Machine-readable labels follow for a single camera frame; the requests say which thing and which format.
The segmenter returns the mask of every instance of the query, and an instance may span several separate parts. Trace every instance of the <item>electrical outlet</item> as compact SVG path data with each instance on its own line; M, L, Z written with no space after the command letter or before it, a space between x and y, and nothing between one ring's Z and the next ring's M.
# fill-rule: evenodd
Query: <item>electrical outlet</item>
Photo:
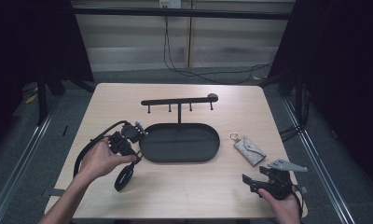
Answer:
M181 0L171 0L170 8L181 8Z
M159 8L170 8L170 1L159 0Z

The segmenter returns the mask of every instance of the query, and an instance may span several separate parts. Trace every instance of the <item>horizontal bar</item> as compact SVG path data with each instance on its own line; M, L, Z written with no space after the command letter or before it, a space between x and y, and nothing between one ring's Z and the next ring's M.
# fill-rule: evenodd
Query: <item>horizontal bar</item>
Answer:
M260 19L283 20L293 17L292 13L284 12L256 12L256 11L225 11L178 8L145 8L145 7L36 7L37 10L48 9L52 12L59 10L65 13L88 15L128 15L128 16L166 16L166 17L203 17L203 18L232 18L232 19Z
M212 102L217 102L217 101L218 101L218 96L214 93L210 93L207 97L200 97L200 98L146 100L146 101L142 101L141 105L180 105L180 104L195 104L195 103L212 103Z

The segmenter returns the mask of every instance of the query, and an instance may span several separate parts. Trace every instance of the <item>forearm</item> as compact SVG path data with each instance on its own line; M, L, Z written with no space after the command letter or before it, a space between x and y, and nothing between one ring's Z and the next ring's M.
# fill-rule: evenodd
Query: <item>forearm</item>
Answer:
M87 176L78 174L39 223L70 223L90 183Z

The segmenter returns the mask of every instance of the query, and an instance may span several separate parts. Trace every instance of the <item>black jewelry stand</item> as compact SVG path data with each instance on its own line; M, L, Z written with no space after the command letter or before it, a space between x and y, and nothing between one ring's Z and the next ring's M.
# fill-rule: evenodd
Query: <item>black jewelry stand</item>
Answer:
M145 129L148 135L140 142L140 149L146 159L153 162L204 162L212 159L219 149L219 135L214 128L202 123L181 123L181 105L210 103L218 101L211 93L208 97L142 101L151 113L152 105L178 105L177 123L159 123Z

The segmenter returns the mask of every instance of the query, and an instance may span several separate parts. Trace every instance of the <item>person's left hand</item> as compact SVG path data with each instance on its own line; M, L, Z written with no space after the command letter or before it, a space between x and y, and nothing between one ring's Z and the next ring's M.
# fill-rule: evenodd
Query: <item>person's left hand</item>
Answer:
M135 161L135 156L119 156L114 154L108 145L108 137L98 142L84 157L79 175L85 175L91 182L100 176L108 175L118 165Z

